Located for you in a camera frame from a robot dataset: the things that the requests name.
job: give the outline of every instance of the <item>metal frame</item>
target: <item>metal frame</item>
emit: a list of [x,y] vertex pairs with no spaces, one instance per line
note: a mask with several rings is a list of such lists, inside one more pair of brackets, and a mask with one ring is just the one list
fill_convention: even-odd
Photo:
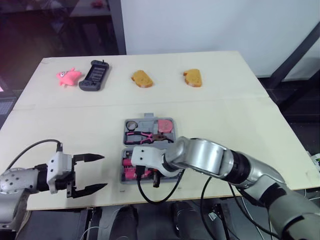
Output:
[[267,89],[274,89],[288,75],[291,69],[307,53],[307,51],[320,38],[320,22],[313,28],[303,42],[294,50],[294,52],[273,72],[267,79],[265,86]]

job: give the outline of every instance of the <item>pink tape measure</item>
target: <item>pink tape measure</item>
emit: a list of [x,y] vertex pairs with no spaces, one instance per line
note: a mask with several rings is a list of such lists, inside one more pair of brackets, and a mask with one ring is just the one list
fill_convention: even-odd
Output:
[[158,132],[168,134],[171,133],[172,129],[174,128],[174,124],[172,121],[168,119],[159,119],[158,120]]

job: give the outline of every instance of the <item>table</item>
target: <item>table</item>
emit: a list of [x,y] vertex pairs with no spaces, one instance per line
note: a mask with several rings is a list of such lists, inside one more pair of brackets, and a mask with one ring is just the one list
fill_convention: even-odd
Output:
[[[104,59],[111,66],[101,91],[59,86],[57,72],[75,67],[87,73],[94,59]],[[202,87],[185,84],[182,73],[191,68],[200,69]],[[138,69],[154,80],[153,87],[139,88],[131,81]],[[124,121],[143,118],[144,113],[173,118],[178,136],[210,139],[273,166],[292,189],[320,185],[319,173],[278,107],[234,51],[44,58],[0,131],[0,171],[26,146],[55,138],[64,143],[65,153],[90,152],[106,157],[76,166],[79,189],[96,183],[108,185],[77,199],[67,199],[65,190],[54,195],[34,194],[28,201],[29,210],[144,202],[136,184],[120,183]],[[30,168],[46,163],[54,151],[54,144],[43,144],[27,152],[15,166]],[[170,199],[200,198],[206,179],[186,170]],[[162,183],[160,188],[153,188],[144,184],[142,188],[156,201],[173,186]],[[226,182],[213,179],[205,196],[230,195]]]

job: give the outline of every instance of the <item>toy bread slice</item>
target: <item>toy bread slice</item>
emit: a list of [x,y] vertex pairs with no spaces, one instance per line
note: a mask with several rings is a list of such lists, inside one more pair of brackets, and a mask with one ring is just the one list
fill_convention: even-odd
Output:
[[184,81],[189,86],[191,86],[191,87],[201,87],[202,86],[201,74],[198,69],[190,69],[188,71],[185,71],[183,73],[183,76],[185,76]]
[[140,88],[149,88],[154,82],[152,79],[142,70],[136,71],[131,79],[137,84]]

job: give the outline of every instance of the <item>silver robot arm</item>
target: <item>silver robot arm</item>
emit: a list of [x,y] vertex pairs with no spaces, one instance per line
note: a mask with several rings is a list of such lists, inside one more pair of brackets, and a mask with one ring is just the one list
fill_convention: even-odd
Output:
[[30,194],[66,189],[67,198],[79,198],[95,193],[106,183],[76,190],[74,166],[79,161],[92,162],[104,158],[97,154],[69,155],[57,151],[47,164],[33,168],[11,168],[0,175],[0,239],[15,239],[27,209]]
[[320,208],[290,190],[274,168],[244,153],[206,139],[179,137],[168,150],[134,147],[131,162],[167,177],[191,168],[227,181],[251,203],[267,208],[281,239],[320,239]]

